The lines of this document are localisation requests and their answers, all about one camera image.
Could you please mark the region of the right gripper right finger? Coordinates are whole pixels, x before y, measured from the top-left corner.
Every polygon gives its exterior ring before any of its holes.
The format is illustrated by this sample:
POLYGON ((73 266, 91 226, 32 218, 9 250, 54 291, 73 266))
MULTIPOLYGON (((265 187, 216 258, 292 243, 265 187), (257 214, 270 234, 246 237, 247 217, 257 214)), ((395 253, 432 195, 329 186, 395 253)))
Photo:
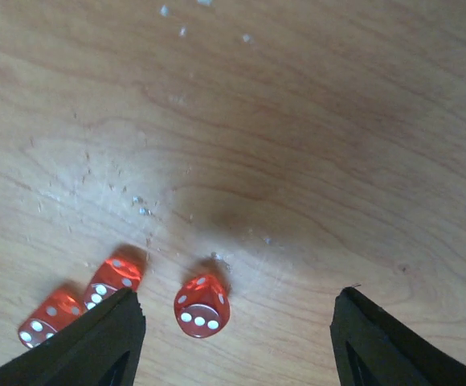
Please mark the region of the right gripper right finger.
POLYGON ((354 287, 336 297, 330 335, 342 385, 466 385, 466 365, 354 287))

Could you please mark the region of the red die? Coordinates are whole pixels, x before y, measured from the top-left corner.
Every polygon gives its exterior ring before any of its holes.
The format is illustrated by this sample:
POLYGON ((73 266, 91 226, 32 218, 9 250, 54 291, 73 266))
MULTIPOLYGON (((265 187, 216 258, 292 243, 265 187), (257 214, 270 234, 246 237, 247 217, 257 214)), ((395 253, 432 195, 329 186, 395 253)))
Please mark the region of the red die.
POLYGON ((79 295, 69 285, 52 291, 18 328, 18 338, 34 348, 74 322, 84 312, 79 295))
POLYGON ((211 337, 230 319, 227 291, 215 275, 199 275, 177 292, 174 314, 185 334, 197 339, 211 337))
POLYGON ((144 273, 145 262, 142 258, 114 253, 98 268, 84 291, 86 310, 97 306, 123 288, 137 291, 144 273))

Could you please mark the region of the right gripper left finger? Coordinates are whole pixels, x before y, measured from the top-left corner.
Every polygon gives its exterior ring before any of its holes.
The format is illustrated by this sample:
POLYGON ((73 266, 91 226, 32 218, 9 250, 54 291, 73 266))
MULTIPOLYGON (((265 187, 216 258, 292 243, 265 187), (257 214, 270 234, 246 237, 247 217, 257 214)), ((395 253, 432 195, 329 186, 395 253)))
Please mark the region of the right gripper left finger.
POLYGON ((121 289, 0 367, 0 385, 132 385, 146 331, 137 293, 121 289))

